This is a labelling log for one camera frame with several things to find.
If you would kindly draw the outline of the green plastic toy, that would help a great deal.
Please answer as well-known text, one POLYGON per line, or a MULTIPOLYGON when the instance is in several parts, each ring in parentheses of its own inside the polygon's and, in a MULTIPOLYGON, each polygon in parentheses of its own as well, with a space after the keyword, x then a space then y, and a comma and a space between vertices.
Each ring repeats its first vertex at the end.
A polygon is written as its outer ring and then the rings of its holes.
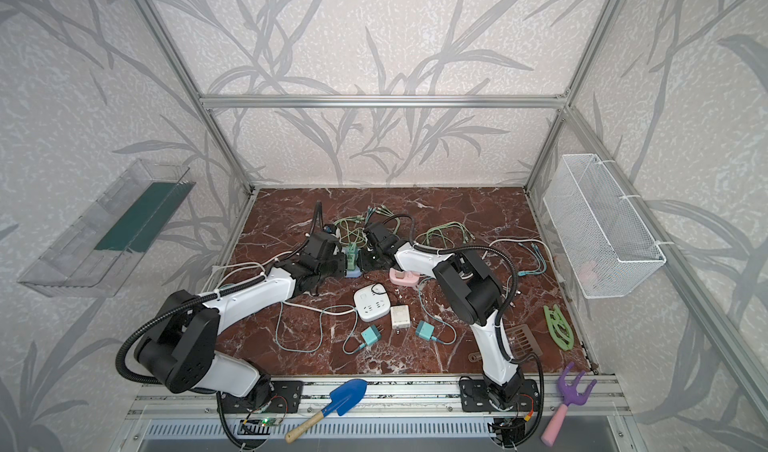
POLYGON ((575 345, 573 329, 557 304, 543 307, 545 322, 554 343, 563 351, 570 351, 575 345))

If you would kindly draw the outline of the white power socket cube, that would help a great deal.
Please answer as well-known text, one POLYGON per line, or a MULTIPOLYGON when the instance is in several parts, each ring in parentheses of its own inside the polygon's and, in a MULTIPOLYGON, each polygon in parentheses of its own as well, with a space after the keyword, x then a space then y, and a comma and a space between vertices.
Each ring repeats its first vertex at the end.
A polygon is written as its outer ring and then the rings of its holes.
POLYGON ((381 283, 358 289, 353 295, 353 301, 359 318, 366 323, 388 315, 391 310, 389 295, 381 283))

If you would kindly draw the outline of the teal charger plug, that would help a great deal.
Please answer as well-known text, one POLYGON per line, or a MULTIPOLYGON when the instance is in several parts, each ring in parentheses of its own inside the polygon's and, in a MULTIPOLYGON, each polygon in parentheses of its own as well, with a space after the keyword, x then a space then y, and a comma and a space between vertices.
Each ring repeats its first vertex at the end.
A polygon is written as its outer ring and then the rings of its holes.
POLYGON ((420 321, 416 328, 416 335, 425 341, 436 341, 434 326, 425 321, 420 321))
POLYGON ((362 347, 372 347, 381 339, 381 332, 376 325, 367 327, 362 333, 362 347))

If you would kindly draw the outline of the brown toy rake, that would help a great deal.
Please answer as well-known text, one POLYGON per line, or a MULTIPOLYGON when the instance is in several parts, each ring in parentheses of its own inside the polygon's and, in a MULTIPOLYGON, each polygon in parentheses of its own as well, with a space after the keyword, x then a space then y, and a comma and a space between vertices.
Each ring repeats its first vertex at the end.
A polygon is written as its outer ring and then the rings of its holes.
MULTIPOLYGON (((504 360, 496 337, 496 328, 492 322, 488 322, 485 326, 472 325, 471 330, 478 347, 477 352, 469 354, 471 363, 490 364, 492 361, 504 360)), ((522 360, 531 353, 537 356, 543 354, 527 325, 504 326, 503 332, 506 334, 504 348, 510 358, 522 360)))

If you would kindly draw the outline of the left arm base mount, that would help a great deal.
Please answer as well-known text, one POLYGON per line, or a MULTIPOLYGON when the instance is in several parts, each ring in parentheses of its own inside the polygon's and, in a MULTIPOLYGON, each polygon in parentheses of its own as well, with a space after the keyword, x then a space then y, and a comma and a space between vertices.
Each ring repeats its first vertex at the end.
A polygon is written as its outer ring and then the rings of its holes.
POLYGON ((298 412, 304 383, 300 380, 259 382, 243 398, 224 394, 222 407, 225 414, 267 412, 293 414, 298 412))

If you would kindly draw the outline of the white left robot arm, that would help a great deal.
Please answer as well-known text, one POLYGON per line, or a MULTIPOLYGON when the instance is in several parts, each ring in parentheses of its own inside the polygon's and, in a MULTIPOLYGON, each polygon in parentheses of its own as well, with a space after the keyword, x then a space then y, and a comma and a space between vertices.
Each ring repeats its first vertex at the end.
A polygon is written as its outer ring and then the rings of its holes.
POLYGON ((157 315, 118 349, 117 372, 143 384, 161 384, 178 394, 206 390, 246 398, 268 388, 256 366, 216 350, 218 337, 274 304, 316 290, 345 274, 346 256, 329 225, 311 232, 296 253, 267 273, 203 295, 185 290, 167 297, 157 315))

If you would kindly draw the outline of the blue power socket cube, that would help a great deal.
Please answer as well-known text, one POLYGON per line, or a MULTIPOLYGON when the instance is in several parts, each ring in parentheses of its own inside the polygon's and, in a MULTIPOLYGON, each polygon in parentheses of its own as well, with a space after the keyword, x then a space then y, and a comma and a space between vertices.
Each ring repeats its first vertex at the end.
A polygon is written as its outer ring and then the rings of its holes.
POLYGON ((345 277, 346 278, 358 278, 361 277, 363 272, 361 269, 355 265, 355 264, 347 264, 346 270, 345 270, 345 277))

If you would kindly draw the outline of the purple toy rake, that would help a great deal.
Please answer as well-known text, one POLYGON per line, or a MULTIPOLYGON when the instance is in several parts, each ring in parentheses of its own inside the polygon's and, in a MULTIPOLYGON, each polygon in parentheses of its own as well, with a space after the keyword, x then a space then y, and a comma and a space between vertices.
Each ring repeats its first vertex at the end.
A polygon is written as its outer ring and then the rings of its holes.
POLYGON ((541 435, 541 442, 547 447, 552 447, 559 435, 563 422, 570 406, 583 406, 588 401, 591 392, 597 385, 597 380, 593 379, 583 392, 578 390, 579 383, 584 377, 585 372, 580 372, 570 383, 566 381, 568 373, 574 367, 573 362, 569 362, 561 375, 557 379, 557 389, 562 395, 562 403, 556 409, 554 415, 547 424, 541 435))

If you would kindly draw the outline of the pink power socket cube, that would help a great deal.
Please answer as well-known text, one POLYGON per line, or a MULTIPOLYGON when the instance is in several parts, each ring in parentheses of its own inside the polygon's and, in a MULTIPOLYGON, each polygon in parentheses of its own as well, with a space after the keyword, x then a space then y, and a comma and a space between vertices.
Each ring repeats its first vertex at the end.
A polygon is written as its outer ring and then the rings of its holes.
POLYGON ((416 288, 421 280, 421 275, 411 271, 401 271, 396 268, 389 269, 389 281, 400 287, 416 288))

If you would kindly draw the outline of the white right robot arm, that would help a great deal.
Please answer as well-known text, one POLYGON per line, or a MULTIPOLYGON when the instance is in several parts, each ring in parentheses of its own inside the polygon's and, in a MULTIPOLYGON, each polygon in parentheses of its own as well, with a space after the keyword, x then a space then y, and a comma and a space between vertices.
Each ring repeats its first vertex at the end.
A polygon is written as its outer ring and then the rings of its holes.
POLYGON ((524 380, 502 324, 517 282, 504 292, 480 253, 493 253, 507 263, 509 257, 481 245, 430 250, 399 237, 382 222, 366 225, 364 234, 367 245, 358 258, 362 271, 393 268, 436 280, 454 314, 473 332, 489 399, 501 410, 509 408, 524 380))

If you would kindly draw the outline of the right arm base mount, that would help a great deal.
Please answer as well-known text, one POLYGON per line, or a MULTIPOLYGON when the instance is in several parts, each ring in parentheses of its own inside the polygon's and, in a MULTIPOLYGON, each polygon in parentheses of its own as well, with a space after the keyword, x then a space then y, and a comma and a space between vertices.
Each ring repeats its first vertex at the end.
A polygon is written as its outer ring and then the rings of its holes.
POLYGON ((517 394, 505 405, 493 402, 483 379, 461 376, 458 381, 461 408, 463 412, 535 412, 541 405, 538 384, 533 379, 524 379, 517 394))

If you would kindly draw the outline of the white charger plug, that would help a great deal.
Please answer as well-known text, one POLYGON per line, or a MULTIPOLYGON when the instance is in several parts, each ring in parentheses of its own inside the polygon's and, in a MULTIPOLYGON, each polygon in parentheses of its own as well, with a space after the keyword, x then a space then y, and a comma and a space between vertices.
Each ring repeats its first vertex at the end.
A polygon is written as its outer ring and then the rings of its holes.
POLYGON ((399 333, 411 327, 411 317, 407 305, 396 305, 390 309, 391 327, 399 333))

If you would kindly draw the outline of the clear plastic wall bin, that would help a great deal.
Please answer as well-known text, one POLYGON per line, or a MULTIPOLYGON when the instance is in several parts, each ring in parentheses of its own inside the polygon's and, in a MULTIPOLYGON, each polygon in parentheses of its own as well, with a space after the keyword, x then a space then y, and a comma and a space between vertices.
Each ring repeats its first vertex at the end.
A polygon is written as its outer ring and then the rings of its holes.
POLYGON ((46 297, 115 296, 195 185, 188 166, 135 160, 18 282, 46 297))

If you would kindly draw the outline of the blue toy shovel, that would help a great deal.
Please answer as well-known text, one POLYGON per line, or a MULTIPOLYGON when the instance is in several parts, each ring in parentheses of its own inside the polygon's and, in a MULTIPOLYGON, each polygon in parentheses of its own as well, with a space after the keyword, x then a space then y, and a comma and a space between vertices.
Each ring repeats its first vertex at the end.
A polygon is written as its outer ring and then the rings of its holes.
POLYGON ((285 435, 285 441, 291 444, 308 432, 313 426, 332 413, 344 416, 352 410, 365 396, 368 382, 364 379, 350 379, 330 392, 330 403, 319 412, 293 428, 285 435))

